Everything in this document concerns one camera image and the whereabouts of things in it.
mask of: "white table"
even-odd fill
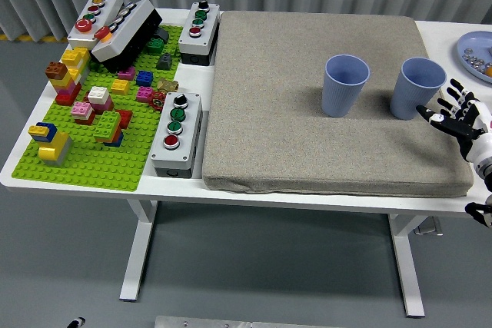
[[[188,10],[159,9],[166,25],[183,25]],[[475,78],[459,65],[455,45],[460,36],[470,31],[492,31],[492,25],[470,25],[440,22],[417,22],[422,39],[431,59],[443,66],[449,78],[456,78],[479,99],[492,107],[492,90],[486,82]],[[201,94],[206,128],[211,104],[214,67],[180,64],[175,79],[180,91]],[[138,225],[131,249],[128,266],[121,288],[121,300],[135,301],[138,296],[140,279],[145,267],[145,256],[152,232],[158,201],[173,201],[202,204],[245,205],[259,207],[285,207],[312,210],[336,210],[363,213],[388,214],[393,238],[395,256],[400,273],[404,304],[408,316],[424,316],[421,294],[411,255],[408,233],[429,216],[468,217],[464,206],[475,201],[483,203],[489,196],[484,182],[474,174],[474,185],[466,197],[459,198],[402,198],[402,197],[360,197],[316,194],[236,194],[228,191],[211,191],[201,179],[201,162],[204,151],[204,132],[200,137],[194,176],[192,179],[157,177],[151,162],[147,160],[143,175],[135,192],[105,190],[93,187],[79,187],[67,184],[53,184],[12,178],[19,159],[28,146],[31,137],[28,127],[41,121],[49,109],[55,91],[47,83],[24,130],[18,138],[5,166],[0,181],[11,191],[36,194],[64,194],[84,197],[111,197],[127,199],[138,217]]]

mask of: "plastic cup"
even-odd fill
[[[323,112],[334,118],[347,115],[370,75],[367,63],[353,55],[328,59],[324,67]]]
[[[407,59],[401,65],[394,86],[391,113],[407,121],[416,117],[416,107],[427,104],[445,82],[446,72],[435,61],[427,58]]]

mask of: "robotic hand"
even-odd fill
[[[418,105],[417,111],[431,126],[457,139],[461,156],[473,164],[492,192],[492,114],[473,92],[454,79],[450,82],[453,88],[447,88],[447,93],[456,100],[457,106],[439,98],[437,102],[444,107],[440,113],[423,105]],[[479,223],[492,228],[492,195],[486,204],[469,203],[465,211]]]

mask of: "blue plate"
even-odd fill
[[[468,32],[467,34],[461,36],[457,43],[458,58],[460,59],[461,64],[472,75],[477,76],[480,80],[484,80],[492,84],[492,78],[480,73],[463,59],[464,50],[467,48],[473,49],[474,52],[471,53],[471,55],[477,57],[478,59],[483,59],[485,64],[492,63],[492,55],[489,52],[489,49],[492,48],[492,32]]]

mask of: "gray cushion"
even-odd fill
[[[321,110],[324,65],[336,54],[371,69],[343,118]],[[251,193],[465,195],[473,176],[456,140],[420,116],[401,121],[389,111],[401,63],[413,56],[427,52],[411,18],[225,12],[205,184]]]

